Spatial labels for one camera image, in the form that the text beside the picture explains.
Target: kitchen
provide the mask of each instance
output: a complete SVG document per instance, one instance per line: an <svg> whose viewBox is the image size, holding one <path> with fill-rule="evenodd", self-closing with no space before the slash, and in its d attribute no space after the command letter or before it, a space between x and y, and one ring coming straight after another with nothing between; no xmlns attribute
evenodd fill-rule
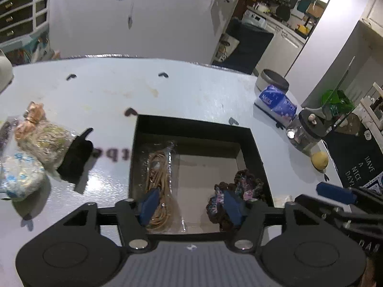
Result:
<svg viewBox="0 0 383 287"><path fill-rule="evenodd" d="M215 65L256 76L271 69L285 76L313 33L329 0L238 0L223 39L240 39L237 50L219 46ZM220 51L226 52L223 61Z"/></svg>

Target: brown cord bundle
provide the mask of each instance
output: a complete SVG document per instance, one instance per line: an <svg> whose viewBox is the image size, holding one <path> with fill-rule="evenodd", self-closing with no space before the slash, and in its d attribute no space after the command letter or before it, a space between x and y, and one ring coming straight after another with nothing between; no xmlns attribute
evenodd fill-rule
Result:
<svg viewBox="0 0 383 287"><path fill-rule="evenodd" d="M162 227L170 216L168 171L168 159L163 151L157 151L149 155L146 192L152 188L159 188L160 204L156 208L156 211L147 226L148 230L155 230Z"/></svg>
<svg viewBox="0 0 383 287"><path fill-rule="evenodd" d="M19 141L36 128L36 124L45 117L43 104L35 104L33 101L27 108L25 121L20 123L15 129L15 139Z"/></svg>

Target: white mug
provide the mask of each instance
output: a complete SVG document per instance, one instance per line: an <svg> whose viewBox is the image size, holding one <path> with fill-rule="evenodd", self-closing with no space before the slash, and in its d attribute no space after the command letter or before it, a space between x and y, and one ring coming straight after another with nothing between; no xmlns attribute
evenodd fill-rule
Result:
<svg viewBox="0 0 383 287"><path fill-rule="evenodd" d="M0 50L0 93L13 80L13 67L11 62L5 56L2 50Z"/></svg>

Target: black lid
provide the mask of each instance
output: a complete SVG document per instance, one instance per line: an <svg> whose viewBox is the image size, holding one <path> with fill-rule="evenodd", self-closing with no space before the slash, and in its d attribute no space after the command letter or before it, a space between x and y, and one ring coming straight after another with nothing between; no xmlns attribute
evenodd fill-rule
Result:
<svg viewBox="0 0 383 287"><path fill-rule="evenodd" d="M267 79L265 79L265 76L261 74L262 78L265 81L269 82L270 84L273 84L275 87L281 90L288 91L290 84L286 81L286 79L282 75L270 69L263 69L262 73L268 77Z"/></svg>
<svg viewBox="0 0 383 287"><path fill-rule="evenodd" d="M303 128L305 131L307 131L312 137L318 139L318 138L323 138L326 136L326 129L322 123L322 121L317 117L316 120L316 125L313 125L309 121L309 116L312 114L310 110L303 109L299 114L299 121L302 124Z"/></svg>

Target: cable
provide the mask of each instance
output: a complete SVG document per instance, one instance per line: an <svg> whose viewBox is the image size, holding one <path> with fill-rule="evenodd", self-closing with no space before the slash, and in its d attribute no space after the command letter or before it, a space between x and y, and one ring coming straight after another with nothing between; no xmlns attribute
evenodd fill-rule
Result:
<svg viewBox="0 0 383 287"><path fill-rule="evenodd" d="M146 192L152 188L160 189L160 204L156 208L147 226L148 230L155 230L162 227L170 216L170 202L167 199L170 194L168 159L163 151L156 151L149 154Z"/></svg>

